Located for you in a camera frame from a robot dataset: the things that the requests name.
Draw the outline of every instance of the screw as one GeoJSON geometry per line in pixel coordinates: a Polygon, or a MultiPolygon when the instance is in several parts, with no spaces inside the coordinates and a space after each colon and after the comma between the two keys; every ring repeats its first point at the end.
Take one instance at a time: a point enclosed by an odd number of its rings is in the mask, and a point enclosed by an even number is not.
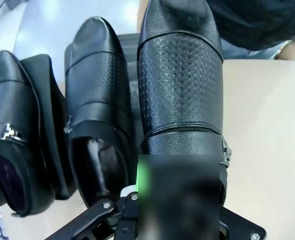
{"type": "Polygon", "coordinates": [[[111,207],[111,204],[108,201],[103,203],[103,208],[108,209],[109,207],[111,207]]]}
{"type": "Polygon", "coordinates": [[[138,200],[138,195],[136,193],[132,194],[131,199],[133,201],[138,200]]]}
{"type": "Polygon", "coordinates": [[[258,233],[253,233],[251,235],[251,240],[260,240],[261,236],[258,233]]]}

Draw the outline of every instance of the metal buckle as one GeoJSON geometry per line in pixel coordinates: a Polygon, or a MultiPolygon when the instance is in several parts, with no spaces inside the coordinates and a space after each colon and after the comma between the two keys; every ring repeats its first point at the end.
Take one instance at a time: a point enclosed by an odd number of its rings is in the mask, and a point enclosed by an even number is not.
{"type": "Polygon", "coordinates": [[[73,128],[70,128],[71,125],[71,118],[72,116],[70,115],[68,118],[67,123],[65,124],[65,127],[63,129],[63,131],[65,132],[65,134],[69,134],[70,132],[72,132],[73,128]]]}
{"type": "Polygon", "coordinates": [[[230,166],[232,150],[229,148],[227,141],[222,136],[222,145],[223,145],[223,153],[224,153],[224,161],[221,161],[220,164],[223,164],[228,168],[230,166]]]}
{"type": "Polygon", "coordinates": [[[0,138],[0,140],[7,140],[7,138],[15,139],[19,142],[24,142],[20,137],[18,137],[18,131],[15,131],[11,128],[10,123],[5,124],[5,130],[3,133],[3,136],[0,138]]]}

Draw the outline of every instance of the person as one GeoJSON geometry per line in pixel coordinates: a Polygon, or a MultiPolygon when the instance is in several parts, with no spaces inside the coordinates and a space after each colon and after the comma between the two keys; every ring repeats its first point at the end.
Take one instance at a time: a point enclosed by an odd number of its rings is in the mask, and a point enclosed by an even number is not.
{"type": "MultiPolygon", "coordinates": [[[[139,2],[138,32],[148,3],[149,0],[139,2]]],[[[295,60],[295,0],[207,3],[221,37],[224,59],[295,60]]]]}

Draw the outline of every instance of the dark clothing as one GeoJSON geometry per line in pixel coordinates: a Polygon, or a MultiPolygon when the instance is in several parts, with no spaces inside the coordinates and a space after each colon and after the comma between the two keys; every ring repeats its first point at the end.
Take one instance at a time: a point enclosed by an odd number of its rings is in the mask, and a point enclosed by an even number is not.
{"type": "Polygon", "coordinates": [[[258,51],[295,39],[295,0],[207,0],[220,37],[258,51]]]}

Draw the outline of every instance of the black metal clamp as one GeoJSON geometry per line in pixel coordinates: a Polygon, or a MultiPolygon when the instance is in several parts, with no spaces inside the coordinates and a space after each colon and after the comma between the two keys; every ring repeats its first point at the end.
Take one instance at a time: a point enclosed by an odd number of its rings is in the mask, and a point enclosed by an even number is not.
{"type": "MultiPolygon", "coordinates": [[[[265,240],[266,231],[219,206],[219,240],[265,240]]],[[[138,193],[114,203],[101,199],[46,240],[135,240],[138,237],[138,193]]]]}

